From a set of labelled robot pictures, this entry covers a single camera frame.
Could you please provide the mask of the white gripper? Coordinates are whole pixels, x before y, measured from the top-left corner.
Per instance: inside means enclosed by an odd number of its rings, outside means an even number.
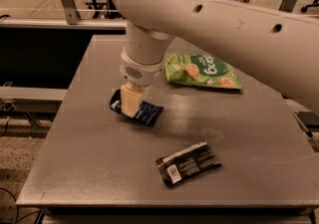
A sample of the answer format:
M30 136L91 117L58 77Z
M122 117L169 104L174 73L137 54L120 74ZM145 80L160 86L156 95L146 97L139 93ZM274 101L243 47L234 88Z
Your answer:
M123 47L120 71L128 82L121 86L122 112L134 117L146 94L146 89L159 77L164 64L164 49L145 50Z

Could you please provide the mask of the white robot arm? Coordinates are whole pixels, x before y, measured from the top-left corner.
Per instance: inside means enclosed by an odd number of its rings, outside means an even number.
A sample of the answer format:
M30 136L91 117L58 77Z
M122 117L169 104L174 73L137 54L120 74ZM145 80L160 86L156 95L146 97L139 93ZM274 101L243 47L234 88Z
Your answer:
M137 67L179 37L319 113L319 21L230 0L113 0Z

